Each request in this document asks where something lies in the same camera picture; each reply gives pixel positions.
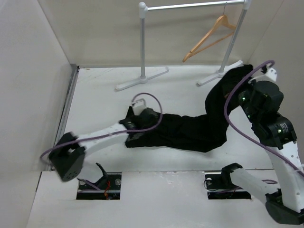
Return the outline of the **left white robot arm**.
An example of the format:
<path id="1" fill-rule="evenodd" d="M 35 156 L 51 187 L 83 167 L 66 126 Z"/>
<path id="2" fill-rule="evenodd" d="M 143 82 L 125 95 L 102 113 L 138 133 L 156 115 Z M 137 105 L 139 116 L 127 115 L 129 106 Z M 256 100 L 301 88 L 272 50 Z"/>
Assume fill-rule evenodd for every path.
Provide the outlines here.
<path id="1" fill-rule="evenodd" d="M 153 109 L 139 108 L 138 113 L 131 113 L 108 128 L 79 136 L 72 132 L 64 134 L 48 158 L 63 182 L 77 178 L 89 181 L 95 189 L 102 189 L 107 179 L 103 167 L 86 159 L 104 148 L 142 136 L 155 129 L 161 120 L 162 114 Z"/>

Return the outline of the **black trousers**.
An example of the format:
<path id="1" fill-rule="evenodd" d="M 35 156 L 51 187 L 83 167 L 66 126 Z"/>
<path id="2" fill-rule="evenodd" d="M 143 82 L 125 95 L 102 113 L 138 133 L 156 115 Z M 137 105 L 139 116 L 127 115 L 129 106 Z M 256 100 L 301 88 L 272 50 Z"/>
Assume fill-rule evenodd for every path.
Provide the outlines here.
<path id="1" fill-rule="evenodd" d="M 228 122 L 224 104 L 238 82 L 253 70 L 243 65 L 229 70 L 210 90 L 205 100 L 206 114 L 196 117 L 163 114 L 153 130 L 125 142 L 127 148 L 170 147 L 179 150 L 209 152 L 227 141 Z"/>

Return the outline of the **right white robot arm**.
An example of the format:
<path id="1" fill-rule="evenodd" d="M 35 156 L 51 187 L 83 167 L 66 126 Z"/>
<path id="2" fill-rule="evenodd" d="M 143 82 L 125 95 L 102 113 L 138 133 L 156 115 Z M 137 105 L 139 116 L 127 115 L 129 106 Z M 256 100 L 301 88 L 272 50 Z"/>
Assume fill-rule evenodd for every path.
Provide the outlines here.
<path id="1" fill-rule="evenodd" d="M 304 169 L 298 157 L 297 136 L 293 124 L 278 110 L 284 95 L 270 81 L 246 83 L 231 92 L 251 124 L 257 141 L 267 153 L 278 187 L 250 174 L 238 163 L 221 170 L 220 182 L 226 188 L 240 187 L 262 202 L 278 224 L 304 223 Z"/>

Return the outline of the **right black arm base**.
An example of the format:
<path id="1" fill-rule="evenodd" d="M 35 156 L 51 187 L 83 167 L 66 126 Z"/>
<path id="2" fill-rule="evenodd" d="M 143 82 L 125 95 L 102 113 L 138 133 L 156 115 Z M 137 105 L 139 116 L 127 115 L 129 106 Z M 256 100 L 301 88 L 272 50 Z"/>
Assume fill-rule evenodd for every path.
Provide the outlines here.
<path id="1" fill-rule="evenodd" d="M 220 173 L 206 173 L 203 182 L 209 200 L 250 200 L 251 194 L 242 188 L 225 184 Z"/>

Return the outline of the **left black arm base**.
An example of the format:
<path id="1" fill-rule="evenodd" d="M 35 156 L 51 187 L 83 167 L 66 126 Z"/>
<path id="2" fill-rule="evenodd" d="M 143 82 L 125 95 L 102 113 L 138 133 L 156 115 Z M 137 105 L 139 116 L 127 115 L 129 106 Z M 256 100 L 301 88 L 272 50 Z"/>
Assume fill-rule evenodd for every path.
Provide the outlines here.
<path id="1" fill-rule="evenodd" d="M 77 200 L 120 200 L 122 173 L 106 172 L 101 164 L 96 163 L 101 177 L 96 182 L 79 181 Z"/>

